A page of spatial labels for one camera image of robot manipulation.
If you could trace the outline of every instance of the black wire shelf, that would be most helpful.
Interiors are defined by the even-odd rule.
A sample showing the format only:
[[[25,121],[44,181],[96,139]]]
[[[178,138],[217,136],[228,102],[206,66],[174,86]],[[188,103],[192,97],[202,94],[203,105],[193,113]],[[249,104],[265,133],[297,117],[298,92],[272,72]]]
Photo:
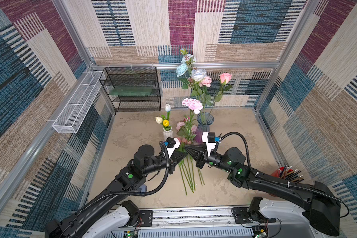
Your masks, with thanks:
[[[100,83],[116,112],[161,110],[156,67],[108,67]]]

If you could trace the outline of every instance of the pink rose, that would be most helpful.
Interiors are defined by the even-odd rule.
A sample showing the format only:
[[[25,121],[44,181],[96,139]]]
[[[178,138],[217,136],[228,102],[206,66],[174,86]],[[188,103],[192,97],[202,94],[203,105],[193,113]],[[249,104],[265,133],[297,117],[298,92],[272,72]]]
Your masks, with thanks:
[[[184,125],[185,125],[185,122],[183,122],[183,121],[178,122],[178,123],[177,123],[177,126],[176,126],[176,130],[179,131],[180,128],[181,128],[182,126],[184,126]]]
[[[193,110],[195,114],[200,113],[200,110],[202,110],[202,104],[200,100],[193,99],[193,98],[185,98],[181,102],[182,106],[187,106],[188,109]]]
[[[223,85],[227,84],[233,75],[229,73],[220,74],[220,80]]]
[[[212,83],[212,79],[209,76],[206,76],[202,81],[200,81],[198,84],[200,85],[200,87],[202,86],[206,86],[206,87],[210,87],[210,83]]]

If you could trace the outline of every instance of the white vase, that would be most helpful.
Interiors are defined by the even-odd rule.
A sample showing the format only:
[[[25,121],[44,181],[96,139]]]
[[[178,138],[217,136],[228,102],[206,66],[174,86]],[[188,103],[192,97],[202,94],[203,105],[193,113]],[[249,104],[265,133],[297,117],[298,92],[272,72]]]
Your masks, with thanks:
[[[172,137],[173,138],[173,131],[172,128],[169,131],[166,131],[164,128],[162,129],[162,133],[164,135],[164,141],[167,140],[168,137]]]

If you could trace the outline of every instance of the pink carnation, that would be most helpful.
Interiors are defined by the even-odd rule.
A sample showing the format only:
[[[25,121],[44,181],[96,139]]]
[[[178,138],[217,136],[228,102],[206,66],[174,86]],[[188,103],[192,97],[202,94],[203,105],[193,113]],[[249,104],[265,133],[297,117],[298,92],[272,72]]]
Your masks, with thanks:
[[[206,87],[210,87],[210,83],[212,83],[212,79],[209,76],[206,76],[202,81],[200,81],[198,84],[200,85],[200,87],[202,86],[206,86]]]
[[[181,128],[182,126],[184,126],[184,125],[185,125],[185,122],[183,122],[183,121],[178,122],[178,123],[177,123],[177,126],[176,126],[176,130],[179,131],[180,128]]]
[[[202,110],[202,104],[200,100],[193,99],[193,98],[185,98],[181,102],[182,106],[187,106],[188,109],[193,110],[195,114],[200,113],[200,110]]]

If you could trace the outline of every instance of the blue glass vase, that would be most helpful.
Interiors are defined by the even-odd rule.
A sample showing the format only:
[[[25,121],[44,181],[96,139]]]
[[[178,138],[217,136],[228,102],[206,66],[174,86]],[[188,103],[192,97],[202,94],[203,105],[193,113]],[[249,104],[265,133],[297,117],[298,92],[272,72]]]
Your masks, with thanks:
[[[198,126],[196,130],[195,142],[202,144],[202,134],[210,131],[210,125],[214,122],[214,117],[209,112],[201,112],[197,115]]]

